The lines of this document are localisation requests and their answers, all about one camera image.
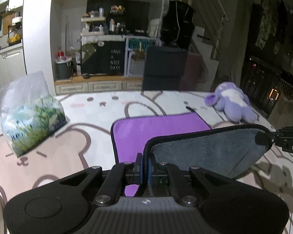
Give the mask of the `black have a nice day cloth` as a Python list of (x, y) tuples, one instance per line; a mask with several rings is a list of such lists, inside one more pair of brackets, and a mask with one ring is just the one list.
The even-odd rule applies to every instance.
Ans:
[(125, 41), (99, 41), (81, 46), (81, 74), (123, 75)]

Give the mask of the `purple plush toy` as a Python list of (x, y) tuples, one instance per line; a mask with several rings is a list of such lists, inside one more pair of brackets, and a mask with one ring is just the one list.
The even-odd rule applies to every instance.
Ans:
[(253, 123), (256, 120), (248, 96), (232, 82), (219, 84), (215, 92), (205, 97), (204, 103), (208, 107), (214, 107), (218, 112), (224, 112), (232, 123)]

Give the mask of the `black hanging garment bag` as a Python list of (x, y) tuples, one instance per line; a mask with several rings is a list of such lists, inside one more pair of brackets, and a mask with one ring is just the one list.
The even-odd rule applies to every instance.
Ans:
[(182, 1), (169, 1), (166, 15), (162, 19), (160, 40), (166, 47), (188, 50), (194, 32), (195, 10)]

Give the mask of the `tissue pack in plastic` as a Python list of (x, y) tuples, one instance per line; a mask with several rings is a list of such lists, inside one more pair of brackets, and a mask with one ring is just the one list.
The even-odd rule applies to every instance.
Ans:
[(64, 108), (49, 93), (41, 71), (0, 89), (1, 130), (17, 157), (27, 154), (67, 123)]

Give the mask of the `white kitchen cabinet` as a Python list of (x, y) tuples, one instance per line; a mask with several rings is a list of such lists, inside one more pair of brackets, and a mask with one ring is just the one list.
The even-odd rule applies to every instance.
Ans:
[(0, 50), (0, 89), (26, 74), (22, 45)]

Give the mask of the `grey trash bin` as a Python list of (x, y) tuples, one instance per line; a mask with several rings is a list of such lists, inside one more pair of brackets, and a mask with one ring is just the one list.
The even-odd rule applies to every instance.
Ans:
[(72, 76), (71, 58), (55, 60), (57, 77), (60, 80), (69, 79)]

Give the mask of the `teal letter sign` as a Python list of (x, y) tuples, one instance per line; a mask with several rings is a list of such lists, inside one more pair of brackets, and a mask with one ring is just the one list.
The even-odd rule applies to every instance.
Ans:
[(154, 45), (153, 39), (136, 39), (131, 38), (128, 41), (127, 47), (130, 50), (143, 50), (145, 51), (149, 46)]

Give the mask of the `dark office chair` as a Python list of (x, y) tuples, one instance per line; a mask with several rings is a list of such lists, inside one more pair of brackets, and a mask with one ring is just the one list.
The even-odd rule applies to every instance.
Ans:
[(188, 51), (150, 46), (146, 54), (142, 90), (178, 90), (184, 75)]

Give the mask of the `white cluttered shelf rack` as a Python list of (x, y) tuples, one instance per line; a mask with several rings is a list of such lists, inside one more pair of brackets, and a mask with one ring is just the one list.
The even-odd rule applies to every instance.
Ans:
[(103, 7), (87, 12), (81, 18), (81, 36), (104, 35), (105, 25), (106, 17)]

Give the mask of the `cartoon bear tablecloth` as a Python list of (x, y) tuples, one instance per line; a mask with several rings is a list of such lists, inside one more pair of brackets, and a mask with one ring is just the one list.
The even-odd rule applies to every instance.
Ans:
[[(93, 165), (115, 164), (110, 136), (114, 121), (195, 110), (212, 128), (229, 126), (224, 113), (204, 103), (203, 92), (108, 91), (59, 96), (68, 123), (36, 149), (16, 157), (1, 132), (0, 203)], [(241, 181), (274, 192), (289, 208), (285, 233), (293, 233), (293, 154), (273, 146)]]

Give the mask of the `purple sofa back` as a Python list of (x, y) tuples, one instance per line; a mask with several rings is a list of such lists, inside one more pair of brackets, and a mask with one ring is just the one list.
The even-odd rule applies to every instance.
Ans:
[(181, 77), (180, 91), (200, 91), (204, 88), (207, 70), (200, 54), (188, 53), (184, 74)]

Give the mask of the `purple and grey towel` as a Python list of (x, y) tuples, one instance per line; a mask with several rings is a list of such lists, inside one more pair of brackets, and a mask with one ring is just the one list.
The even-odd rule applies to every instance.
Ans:
[(112, 124), (111, 138), (117, 163), (153, 154), (181, 170), (197, 165), (234, 179), (271, 149), (256, 138), (268, 131), (258, 124), (212, 128), (198, 113), (188, 112), (119, 119)]

